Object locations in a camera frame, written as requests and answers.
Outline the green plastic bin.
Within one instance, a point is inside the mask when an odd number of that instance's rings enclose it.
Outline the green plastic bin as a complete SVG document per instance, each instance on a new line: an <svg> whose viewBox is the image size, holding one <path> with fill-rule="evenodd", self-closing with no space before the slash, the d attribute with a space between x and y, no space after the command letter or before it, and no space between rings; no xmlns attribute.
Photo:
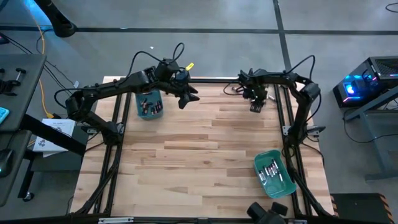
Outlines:
<svg viewBox="0 0 398 224"><path fill-rule="evenodd" d="M254 157L254 170L257 175L257 178L259 179L259 182L264 189L265 193L267 196L270 198L281 198L285 197L287 195L290 195L296 191L296 185L292 182L292 179L289 176L289 173L287 172L287 169L281 159L281 152L278 150L270 150L266 152L262 152ZM263 167L270 167L273 165L272 160L275 160L278 167L279 171L282 174L283 177L283 182L280 181L278 173L276 171L276 175L271 177L269 174L269 177L266 177L266 174L264 172ZM259 172L262 172L265 176L265 181L261 182L259 178Z"/></svg>

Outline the white paper sheet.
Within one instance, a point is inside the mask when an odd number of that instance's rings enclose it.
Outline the white paper sheet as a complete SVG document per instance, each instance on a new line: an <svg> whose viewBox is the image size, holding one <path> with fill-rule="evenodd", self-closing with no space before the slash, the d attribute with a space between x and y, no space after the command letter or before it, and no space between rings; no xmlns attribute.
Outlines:
<svg viewBox="0 0 398 224"><path fill-rule="evenodd" d="M70 119L43 119L42 122L58 132L72 136L76 122ZM56 153L65 152L66 149L57 146L56 144L45 140L41 137L37 137L33 147L33 151L42 152L43 157L48 157Z"/></svg>

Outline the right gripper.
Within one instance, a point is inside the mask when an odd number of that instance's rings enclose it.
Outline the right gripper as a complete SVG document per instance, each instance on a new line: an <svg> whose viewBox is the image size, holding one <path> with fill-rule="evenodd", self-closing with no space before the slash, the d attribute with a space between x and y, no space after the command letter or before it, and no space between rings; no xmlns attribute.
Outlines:
<svg viewBox="0 0 398 224"><path fill-rule="evenodd" d="M264 86L264 82L260 78L266 74L266 70L253 71L252 75L248 75L248 72L240 70L238 74L238 82L243 88L242 96L244 99L250 99L250 111L254 113L260 113L262 107L265 104L267 98L267 90Z"/></svg>

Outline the black computer tower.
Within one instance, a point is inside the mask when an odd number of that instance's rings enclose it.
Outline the black computer tower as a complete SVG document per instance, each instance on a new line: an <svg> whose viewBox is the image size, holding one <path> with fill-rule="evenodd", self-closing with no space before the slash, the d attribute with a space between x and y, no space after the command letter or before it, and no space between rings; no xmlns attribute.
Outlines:
<svg viewBox="0 0 398 224"><path fill-rule="evenodd" d="M368 57L333 88L339 108L365 105L398 85L398 56Z"/></svg>

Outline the grey-legged workbench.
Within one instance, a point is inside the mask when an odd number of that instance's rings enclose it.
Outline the grey-legged workbench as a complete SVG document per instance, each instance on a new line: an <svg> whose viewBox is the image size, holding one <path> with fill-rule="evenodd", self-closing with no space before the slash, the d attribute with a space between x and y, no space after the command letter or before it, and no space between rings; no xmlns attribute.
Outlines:
<svg viewBox="0 0 398 224"><path fill-rule="evenodd" d="M372 182L398 178L398 165L393 157L398 157L398 86L388 90L376 99L343 114L343 126L354 119L362 122L363 139L355 139L344 129L347 137L358 144L372 144L380 171L364 176Z"/></svg>

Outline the black aluminium table frame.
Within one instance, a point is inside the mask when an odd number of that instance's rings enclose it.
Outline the black aluminium table frame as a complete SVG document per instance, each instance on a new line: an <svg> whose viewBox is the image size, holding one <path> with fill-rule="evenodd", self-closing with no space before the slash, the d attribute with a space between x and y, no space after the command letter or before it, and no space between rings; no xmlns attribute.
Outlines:
<svg viewBox="0 0 398 224"><path fill-rule="evenodd" d="M113 216L179 218L246 218L250 204L269 208L256 177L254 157L282 148L282 128L297 109L281 90L278 102L260 113L231 92L227 78L201 78L199 100L185 109L164 95L163 115L145 121L134 97L99 100L96 114L120 121L127 115L115 187L107 186L100 208Z"/></svg>

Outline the black computer mouse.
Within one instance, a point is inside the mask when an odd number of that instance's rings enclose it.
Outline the black computer mouse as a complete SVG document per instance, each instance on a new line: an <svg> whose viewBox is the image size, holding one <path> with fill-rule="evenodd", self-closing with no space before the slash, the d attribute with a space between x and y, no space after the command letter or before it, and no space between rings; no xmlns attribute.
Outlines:
<svg viewBox="0 0 398 224"><path fill-rule="evenodd" d="M6 177L11 173L14 151L3 149L0 151L0 178Z"/></svg>

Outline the grey desk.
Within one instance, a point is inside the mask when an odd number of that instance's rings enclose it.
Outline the grey desk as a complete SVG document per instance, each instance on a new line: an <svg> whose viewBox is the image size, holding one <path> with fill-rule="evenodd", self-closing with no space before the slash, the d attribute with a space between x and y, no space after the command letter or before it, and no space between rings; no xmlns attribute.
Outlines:
<svg viewBox="0 0 398 224"><path fill-rule="evenodd" d="M24 158L27 144L32 133L21 128L32 95L42 73L46 56L42 54L7 54L0 55L0 68L5 72L3 80L19 77L20 86L13 89L14 96L0 95L0 107L9 110L6 119L0 124L0 151L13 151L9 175L0 177L0 207L5 206L14 181Z"/></svg>

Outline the blue-grey plastic bin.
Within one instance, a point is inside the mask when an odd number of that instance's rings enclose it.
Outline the blue-grey plastic bin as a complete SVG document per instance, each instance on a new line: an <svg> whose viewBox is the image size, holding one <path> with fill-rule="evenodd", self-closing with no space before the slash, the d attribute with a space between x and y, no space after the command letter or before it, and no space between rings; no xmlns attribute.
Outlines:
<svg viewBox="0 0 398 224"><path fill-rule="evenodd" d="M152 120L152 119L157 119L160 118L163 115L163 102L162 102L162 96L160 94L159 90L151 90L150 92L147 93L136 93L135 94L135 99L136 99L136 106L137 106L137 115L143 120ZM147 99L147 103L145 106L141 106L141 103ZM152 114L151 113L151 107L155 106L158 101L161 101L162 103L162 111L159 111L157 114ZM144 107L149 107L149 111L147 114L142 114L143 108Z"/></svg>

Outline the black desk clamp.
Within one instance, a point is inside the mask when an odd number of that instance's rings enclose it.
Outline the black desk clamp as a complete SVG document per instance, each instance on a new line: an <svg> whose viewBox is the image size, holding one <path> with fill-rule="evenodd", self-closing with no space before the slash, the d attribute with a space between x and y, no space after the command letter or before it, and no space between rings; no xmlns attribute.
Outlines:
<svg viewBox="0 0 398 224"><path fill-rule="evenodd" d="M17 96L17 93L13 92L13 88L16 86L20 86L21 82L19 81L19 77L21 74L26 74L27 71L22 68L16 68L18 72L17 78L15 80L7 80L4 81L0 79L0 95L7 95L7 96Z"/></svg>

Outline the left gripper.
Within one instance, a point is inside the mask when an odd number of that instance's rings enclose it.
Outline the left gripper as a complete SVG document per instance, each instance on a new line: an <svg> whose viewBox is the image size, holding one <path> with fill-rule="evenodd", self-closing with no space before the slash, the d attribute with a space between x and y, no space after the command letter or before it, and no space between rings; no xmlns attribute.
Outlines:
<svg viewBox="0 0 398 224"><path fill-rule="evenodd" d="M191 94L198 93L198 91L189 85L190 74L186 70L176 71L170 78L171 93L186 93L182 95L178 101L178 107L184 109L189 102L199 101L200 98Z"/></svg>

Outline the black striped floor mat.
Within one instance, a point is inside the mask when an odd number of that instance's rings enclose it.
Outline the black striped floor mat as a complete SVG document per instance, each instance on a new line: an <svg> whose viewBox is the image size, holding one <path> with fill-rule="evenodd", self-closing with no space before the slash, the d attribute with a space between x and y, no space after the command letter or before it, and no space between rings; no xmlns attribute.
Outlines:
<svg viewBox="0 0 398 224"><path fill-rule="evenodd" d="M379 193L331 194L335 216L362 222L395 224L384 195Z"/></svg>

